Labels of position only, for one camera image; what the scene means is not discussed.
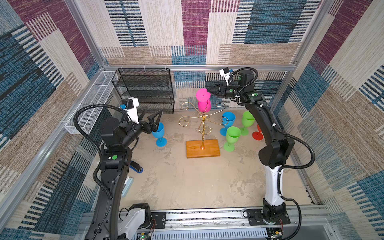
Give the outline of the blue wine glass front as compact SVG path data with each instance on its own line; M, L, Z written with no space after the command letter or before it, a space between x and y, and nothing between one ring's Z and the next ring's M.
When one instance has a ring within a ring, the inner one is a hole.
M152 135L157 139L156 145L159 148L165 147L167 144L167 139L164 138L165 128L163 123L159 123L158 130L156 132L152 132Z

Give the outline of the pink wine glass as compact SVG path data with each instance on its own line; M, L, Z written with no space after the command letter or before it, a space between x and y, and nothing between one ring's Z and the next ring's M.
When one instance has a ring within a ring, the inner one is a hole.
M196 93L198 108L200 112L208 113L211 110L211 93L207 89L199 89Z

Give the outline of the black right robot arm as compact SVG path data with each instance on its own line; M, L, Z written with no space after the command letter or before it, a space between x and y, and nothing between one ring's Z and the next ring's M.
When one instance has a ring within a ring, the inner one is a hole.
M280 231L268 236L269 240L292 240L299 233L303 215L298 202L283 195L283 173L285 169L303 170L311 167L315 163L315 151L305 141L286 133L279 127L264 95L255 90L254 83L259 75L256 69L244 67L234 71L224 68L219 73L224 81L208 88L208 92L222 99L230 99L239 106L244 106L248 114L260 126L266 143L266 146L258 152L259 160L265 166L267 184L263 207L261 210L243 210L243 217L251 226L279 225ZM296 142L306 147L311 155L309 162L305 165L295 166L286 163ZM287 202L295 204L299 215L296 229L288 236L285 235L283 229L285 224L290 223L286 209Z

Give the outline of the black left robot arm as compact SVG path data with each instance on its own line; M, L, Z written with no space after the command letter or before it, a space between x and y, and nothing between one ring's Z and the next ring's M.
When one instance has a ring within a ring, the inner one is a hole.
M79 117L87 110L108 108L120 112L121 119L106 119L101 126L103 145L97 144L79 124ZM87 240L131 240L139 229L151 229L155 221L148 204L134 204L127 216L118 221L122 193L132 164L132 143L137 144L141 133L151 134L159 129L161 110L143 120L146 108L142 108L138 121L134 122L127 110L107 104L88 105L78 110L73 117L76 129L96 148L100 162L93 173L100 192Z

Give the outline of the green wine glass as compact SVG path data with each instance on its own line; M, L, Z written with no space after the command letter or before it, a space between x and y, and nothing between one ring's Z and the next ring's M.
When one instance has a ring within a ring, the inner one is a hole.
M243 127L241 128L242 136L247 136L249 134L248 128L251 127L255 123L255 121L256 120L254 116L249 111L246 111L243 113L243 117L242 117Z
M224 150L233 152L235 150L235 143L239 140L242 132L237 127L229 127L226 133L226 142L224 143Z

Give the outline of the blue wine glass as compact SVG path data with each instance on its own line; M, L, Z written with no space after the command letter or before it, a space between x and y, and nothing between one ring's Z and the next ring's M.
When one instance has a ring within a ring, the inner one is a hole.
M156 145L159 148L165 147L167 144L167 139L164 138L165 128L163 123L159 123L158 130L156 132L152 132L152 135L157 139Z
M220 129L220 134L222 136L227 135L227 130L229 127L232 127L236 120L236 115L232 112L225 112L222 116L223 128Z

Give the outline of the green wine glass back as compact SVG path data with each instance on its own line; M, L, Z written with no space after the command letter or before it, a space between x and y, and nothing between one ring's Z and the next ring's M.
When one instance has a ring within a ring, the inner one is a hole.
M229 127L226 133L226 142L224 143L224 150L233 152L235 150L235 143L239 140L242 132L237 127Z

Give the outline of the red wine glass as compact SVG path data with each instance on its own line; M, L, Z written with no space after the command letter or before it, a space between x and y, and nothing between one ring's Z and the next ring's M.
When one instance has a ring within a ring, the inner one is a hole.
M260 128L259 125L257 125L257 129L258 129L257 131L255 131L255 132L252 133L252 137L253 137L255 140L257 140L257 141L261 141L261 140L263 140L264 135L262 134L262 131L261 131L261 128Z

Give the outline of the green wine glass front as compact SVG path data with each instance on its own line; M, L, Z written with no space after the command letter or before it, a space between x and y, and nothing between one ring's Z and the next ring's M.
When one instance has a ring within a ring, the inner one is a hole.
M247 136L249 134L248 128L251 127L255 123L255 121L256 120L254 116L249 111L246 111L243 113L243 117L242 117L243 127L241 128L242 136Z

